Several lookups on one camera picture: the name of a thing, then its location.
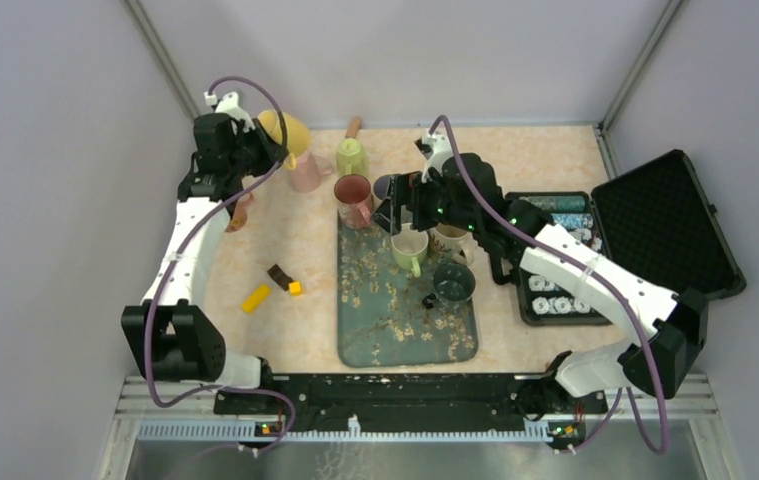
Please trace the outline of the yellow mug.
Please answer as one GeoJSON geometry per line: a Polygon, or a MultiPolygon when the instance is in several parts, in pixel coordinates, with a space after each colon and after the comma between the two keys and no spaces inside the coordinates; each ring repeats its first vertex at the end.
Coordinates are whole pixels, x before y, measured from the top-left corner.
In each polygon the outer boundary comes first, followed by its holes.
{"type": "Polygon", "coordinates": [[[308,127],[291,114],[276,110],[260,112],[257,120],[270,138],[287,150],[288,157],[283,161],[283,166],[287,170],[294,170],[299,159],[310,150],[308,127]]]}

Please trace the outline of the light green upside-down mug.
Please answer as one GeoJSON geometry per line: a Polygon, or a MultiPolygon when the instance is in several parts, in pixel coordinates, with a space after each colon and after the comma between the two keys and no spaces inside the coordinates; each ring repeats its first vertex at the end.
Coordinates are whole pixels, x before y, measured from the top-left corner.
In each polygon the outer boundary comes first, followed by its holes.
{"type": "Polygon", "coordinates": [[[398,234],[391,237],[391,248],[397,265],[412,273],[415,278],[422,276],[422,268],[430,243],[426,231],[418,231],[411,223],[403,223],[398,234]]]}

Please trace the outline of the pink upside-down mug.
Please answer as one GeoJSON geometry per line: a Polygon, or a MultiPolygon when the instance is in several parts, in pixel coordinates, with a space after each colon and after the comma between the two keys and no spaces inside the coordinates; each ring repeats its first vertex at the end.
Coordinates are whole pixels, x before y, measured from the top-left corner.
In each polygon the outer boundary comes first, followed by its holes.
{"type": "Polygon", "coordinates": [[[340,177],[334,185],[334,196],[341,223],[357,230],[372,225],[373,195],[370,181],[359,174],[340,177]]]}

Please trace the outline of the cream patterned mug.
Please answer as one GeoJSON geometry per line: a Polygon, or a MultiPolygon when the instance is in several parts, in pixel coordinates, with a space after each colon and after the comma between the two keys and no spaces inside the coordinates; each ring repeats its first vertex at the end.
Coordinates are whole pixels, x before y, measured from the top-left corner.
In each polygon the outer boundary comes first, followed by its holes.
{"type": "Polygon", "coordinates": [[[474,240],[469,231],[450,225],[438,224],[430,230],[431,248],[441,258],[448,258],[461,265],[474,262],[474,240]]]}

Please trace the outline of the dark teal mug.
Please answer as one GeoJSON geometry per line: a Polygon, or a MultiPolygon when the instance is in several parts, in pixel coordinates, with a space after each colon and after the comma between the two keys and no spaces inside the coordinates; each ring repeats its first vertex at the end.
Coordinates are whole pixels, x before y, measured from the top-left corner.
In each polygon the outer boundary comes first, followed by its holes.
{"type": "Polygon", "coordinates": [[[432,291],[421,300],[421,304],[426,309],[440,307],[454,310],[471,300],[475,288],[475,276],[467,266],[444,264],[434,272],[432,291]]]}

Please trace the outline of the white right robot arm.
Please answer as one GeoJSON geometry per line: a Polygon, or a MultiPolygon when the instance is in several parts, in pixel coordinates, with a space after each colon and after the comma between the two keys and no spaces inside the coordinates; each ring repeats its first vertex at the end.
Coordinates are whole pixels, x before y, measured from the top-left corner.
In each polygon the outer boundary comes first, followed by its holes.
{"type": "Polygon", "coordinates": [[[554,376],[541,385],[549,409],[567,412],[582,396],[620,387],[673,398],[705,343],[705,296],[676,293],[625,270],[519,194],[504,194],[478,155],[461,160],[463,171],[448,160],[441,170],[381,176],[374,221],[398,234],[408,210],[415,230],[463,229],[491,256],[495,282],[517,282],[520,271],[542,276],[624,332],[619,343],[557,357],[554,376]]]}

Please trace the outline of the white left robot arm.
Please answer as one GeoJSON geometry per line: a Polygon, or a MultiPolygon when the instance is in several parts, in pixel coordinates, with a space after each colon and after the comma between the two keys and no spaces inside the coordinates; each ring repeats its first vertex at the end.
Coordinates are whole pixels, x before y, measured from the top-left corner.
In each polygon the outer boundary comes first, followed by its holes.
{"type": "Polygon", "coordinates": [[[244,194],[244,178],[261,185],[287,151],[246,115],[201,115],[193,137],[196,150],[178,186],[175,223],[159,271],[141,302],[124,308],[120,324],[145,378],[238,388],[238,401],[263,413],[274,404],[276,388],[262,377],[261,358],[229,351],[202,303],[233,204],[244,194]]]}

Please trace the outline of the pale pink tall mug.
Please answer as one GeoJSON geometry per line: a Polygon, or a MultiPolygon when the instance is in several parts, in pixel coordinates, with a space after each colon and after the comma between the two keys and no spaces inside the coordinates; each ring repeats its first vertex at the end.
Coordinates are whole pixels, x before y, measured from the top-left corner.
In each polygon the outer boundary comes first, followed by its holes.
{"type": "Polygon", "coordinates": [[[284,162],[290,187],[297,193],[316,190],[323,180],[335,172],[332,163],[310,150],[300,156],[290,155],[284,162]]]}

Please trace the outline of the terracotta mug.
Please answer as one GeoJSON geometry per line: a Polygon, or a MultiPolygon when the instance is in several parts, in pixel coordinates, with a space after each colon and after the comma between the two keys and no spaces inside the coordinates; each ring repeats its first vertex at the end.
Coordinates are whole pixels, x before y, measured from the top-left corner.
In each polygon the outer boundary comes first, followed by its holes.
{"type": "Polygon", "coordinates": [[[227,233],[241,230],[248,220],[248,208],[254,201],[254,194],[248,193],[234,204],[234,211],[225,229],[227,233]]]}

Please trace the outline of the tan cylinder block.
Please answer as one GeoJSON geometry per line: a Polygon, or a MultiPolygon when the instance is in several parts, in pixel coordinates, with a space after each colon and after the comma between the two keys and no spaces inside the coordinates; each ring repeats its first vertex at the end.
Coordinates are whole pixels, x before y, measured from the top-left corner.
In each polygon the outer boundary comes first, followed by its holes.
{"type": "Polygon", "coordinates": [[[347,125],[346,132],[345,132],[345,138],[346,139],[354,139],[358,136],[358,133],[362,126],[362,119],[360,116],[353,116],[347,125]]]}

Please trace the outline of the teal blossom-pattern tray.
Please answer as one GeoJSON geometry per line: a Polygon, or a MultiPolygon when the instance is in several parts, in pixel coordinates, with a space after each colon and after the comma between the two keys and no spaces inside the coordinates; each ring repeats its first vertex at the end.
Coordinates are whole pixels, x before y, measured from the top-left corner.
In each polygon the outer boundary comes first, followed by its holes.
{"type": "Polygon", "coordinates": [[[352,368],[464,362],[479,350],[471,301],[429,296],[433,275],[452,261],[428,249],[421,275],[401,268],[391,237],[377,226],[337,225],[337,350],[352,368]]]}

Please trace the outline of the small yellow cube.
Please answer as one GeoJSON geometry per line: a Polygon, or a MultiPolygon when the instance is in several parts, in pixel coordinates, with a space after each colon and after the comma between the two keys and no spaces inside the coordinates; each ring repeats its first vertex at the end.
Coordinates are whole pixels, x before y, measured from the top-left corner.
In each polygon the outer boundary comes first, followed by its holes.
{"type": "Polygon", "coordinates": [[[299,281],[293,281],[288,284],[289,294],[298,297],[304,293],[303,286],[299,281]]]}

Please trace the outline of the dark brown block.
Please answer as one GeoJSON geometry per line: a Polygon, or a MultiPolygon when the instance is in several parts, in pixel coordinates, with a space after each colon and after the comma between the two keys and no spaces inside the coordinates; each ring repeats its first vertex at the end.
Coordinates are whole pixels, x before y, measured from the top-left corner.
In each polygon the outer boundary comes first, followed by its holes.
{"type": "Polygon", "coordinates": [[[268,276],[283,291],[289,291],[294,279],[289,276],[278,264],[274,264],[267,270],[268,276]]]}

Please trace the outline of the yellow wooden block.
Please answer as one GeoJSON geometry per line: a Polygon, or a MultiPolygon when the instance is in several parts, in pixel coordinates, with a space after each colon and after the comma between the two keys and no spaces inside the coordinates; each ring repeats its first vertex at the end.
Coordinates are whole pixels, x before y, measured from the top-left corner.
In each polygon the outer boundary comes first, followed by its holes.
{"type": "Polygon", "coordinates": [[[259,285],[247,298],[241,303],[241,310],[246,314],[251,314],[268,298],[271,289],[267,284],[259,285]]]}

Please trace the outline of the black poker chip case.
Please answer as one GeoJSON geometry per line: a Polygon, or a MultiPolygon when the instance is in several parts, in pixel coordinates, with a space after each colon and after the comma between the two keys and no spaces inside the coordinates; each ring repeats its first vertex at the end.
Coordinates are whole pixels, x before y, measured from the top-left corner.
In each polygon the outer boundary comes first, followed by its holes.
{"type": "Polygon", "coordinates": [[[709,300],[746,287],[693,163],[672,150],[584,192],[510,192],[552,216],[583,245],[676,293],[709,300]]]}

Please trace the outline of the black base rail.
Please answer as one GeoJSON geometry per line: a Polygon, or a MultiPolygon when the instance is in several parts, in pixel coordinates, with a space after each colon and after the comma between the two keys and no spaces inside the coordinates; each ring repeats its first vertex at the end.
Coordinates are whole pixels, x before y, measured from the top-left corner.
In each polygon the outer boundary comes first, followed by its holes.
{"type": "Polygon", "coordinates": [[[261,386],[281,396],[221,393],[214,412],[284,421],[291,400],[296,433],[337,431],[350,418],[367,433],[465,433],[520,431],[537,420],[608,410],[603,393],[573,398],[539,375],[270,374],[261,386]]]}

